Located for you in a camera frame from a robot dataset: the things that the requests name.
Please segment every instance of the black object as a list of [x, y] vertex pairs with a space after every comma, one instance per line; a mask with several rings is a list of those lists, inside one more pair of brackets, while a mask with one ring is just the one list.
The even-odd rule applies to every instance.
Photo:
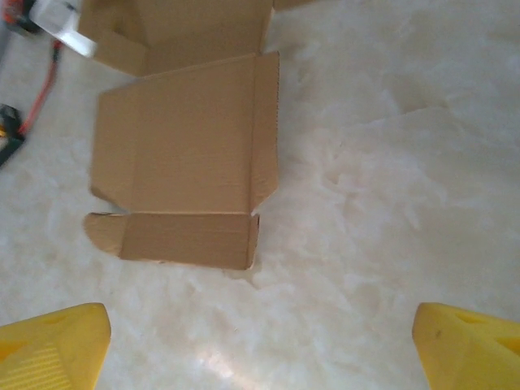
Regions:
[[15, 16], [15, 21], [7, 23], [7, 27], [15, 32], [26, 32], [36, 34], [41, 31], [40, 26], [34, 23], [29, 17], [29, 12], [37, 0], [18, 0], [22, 2], [21, 14]]
[[22, 119], [18, 110], [11, 106], [0, 108], [0, 118], [6, 133], [6, 145], [0, 150], [0, 167], [24, 144], [25, 136], [19, 133]]

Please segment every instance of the open cardboard box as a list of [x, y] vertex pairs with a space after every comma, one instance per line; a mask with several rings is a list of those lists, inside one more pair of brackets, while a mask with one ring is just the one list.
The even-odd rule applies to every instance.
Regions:
[[84, 0], [78, 32], [94, 58], [148, 76], [260, 54], [274, 10], [310, 0]]
[[272, 0], [85, 0], [94, 58], [146, 76], [99, 98], [91, 189], [125, 213], [85, 218], [98, 248], [251, 267], [254, 211], [278, 185], [279, 56], [260, 54], [272, 10]]
[[250, 55], [101, 95], [92, 192], [128, 214], [91, 214], [93, 243], [129, 260], [253, 263], [277, 187], [278, 54]]

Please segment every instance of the corrugated cardboard edge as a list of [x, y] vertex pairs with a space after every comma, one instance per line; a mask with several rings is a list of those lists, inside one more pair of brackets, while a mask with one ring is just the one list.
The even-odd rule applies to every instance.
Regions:
[[279, 77], [278, 53], [256, 58], [251, 150], [251, 210], [260, 206], [278, 188]]
[[83, 228], [92, 243], [109, 254], [121, 254], [128, 217], [115, 214], [89, 214], [83, 220]]

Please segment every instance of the yellow plastic object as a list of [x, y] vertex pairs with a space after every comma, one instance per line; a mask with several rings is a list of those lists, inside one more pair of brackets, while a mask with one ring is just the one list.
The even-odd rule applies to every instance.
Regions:
[[93, 389], [110, 340], [99, 303], [0, 327], [0, 389]]
[[413, 337], [431, 390], [520, 389], [520, 323], [422, 303]]

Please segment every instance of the marble floor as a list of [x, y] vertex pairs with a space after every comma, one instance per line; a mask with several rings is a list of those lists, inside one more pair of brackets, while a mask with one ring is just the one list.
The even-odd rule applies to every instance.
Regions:
[[[0, 171], [0, 323], [100, 301], [97, 388], [426, 390], [421, 301], [520, 321], [520, 2], [321, 1], [276, 15], [279, 191], [252, 270], [123, 262], [82, 232], [96, 96], [126, 75], [66, 51]], [[26, 111], [49, 40], [13, 37]]]

